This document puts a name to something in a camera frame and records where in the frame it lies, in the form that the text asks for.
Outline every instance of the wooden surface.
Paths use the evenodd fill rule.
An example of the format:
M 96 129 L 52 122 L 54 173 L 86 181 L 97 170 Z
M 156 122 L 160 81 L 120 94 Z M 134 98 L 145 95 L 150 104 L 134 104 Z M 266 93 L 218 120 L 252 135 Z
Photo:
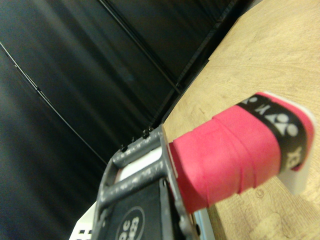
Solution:
M 320 1 L 263 0 L 211 55 L 164 123 L 170 141 L 258 91 L 309 108 L 320 123 Z M 275 177 L 209 209 L 217 240 L 320 240 L 320 138 L 306 191 Z

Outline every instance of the handle grip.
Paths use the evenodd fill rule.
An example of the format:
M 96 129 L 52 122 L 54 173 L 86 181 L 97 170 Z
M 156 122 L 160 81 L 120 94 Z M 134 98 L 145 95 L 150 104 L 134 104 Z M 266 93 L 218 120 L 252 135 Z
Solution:
M 304 107 L 258 92 L 175 139 L 169 146 L 187 211 L 299 171 L 311 150 L 314 124 Z

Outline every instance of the dark background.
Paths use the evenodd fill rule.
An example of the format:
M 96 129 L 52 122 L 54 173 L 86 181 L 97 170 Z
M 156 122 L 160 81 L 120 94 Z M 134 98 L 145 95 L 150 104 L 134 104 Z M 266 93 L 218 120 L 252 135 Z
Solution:
M 248 2 L 2 0 L 0 42 L 51 106 L 0 47 L 0 239 L 68 239 Z

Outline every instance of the white logo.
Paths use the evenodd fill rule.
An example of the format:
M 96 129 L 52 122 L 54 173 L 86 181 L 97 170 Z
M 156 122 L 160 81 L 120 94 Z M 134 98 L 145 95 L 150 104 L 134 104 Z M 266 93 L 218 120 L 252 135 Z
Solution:
M 286 156 L 287 156 L 286 167 L 287 168 L 290 169 L 300 162 L 301 150 L 302 150 L 302 147 L 299 146 L 294 152 L 288 152 L 286 154 Z
M 282 136 L 287 132 L 291 137 L 295 137 L 298 135 L 298 128 L 293 123 L 288 124 L 289 117 L 284 114 L 271 114 L 264 116 L 267 120 L 269 120 L 281 133 Z
M 258 100 L 258 98 L 256 96 L 254 96 L 254 97 L 249 97 L 246 100 L 243 100 L 242 103 L 247 105 L 248 102 L 255 103 L 257 100 Z
M 260 115 L 265 114 L 265 111 L 267 111 L 269 108 L 271 108 L 270 105 L 264 105 L 262 104 L 260 107 L 258 107 L 257 109 L 255 109 L 255 111 L 257 113 L 259 113 Z
M 121 220 L 115 240 L 140 240 L 145 227 L 144 210 L 135 206 Z

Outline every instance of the black tape band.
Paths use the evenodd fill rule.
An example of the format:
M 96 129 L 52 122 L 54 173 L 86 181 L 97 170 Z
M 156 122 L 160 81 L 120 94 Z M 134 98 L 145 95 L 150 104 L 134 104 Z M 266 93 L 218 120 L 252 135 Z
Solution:
M 237 105 L 263 122 L 276 137 L 281 151 L 280 172 L 292 169 L 304 161 L 307 155 L 307 134 L 293 112 L 258 94 Z

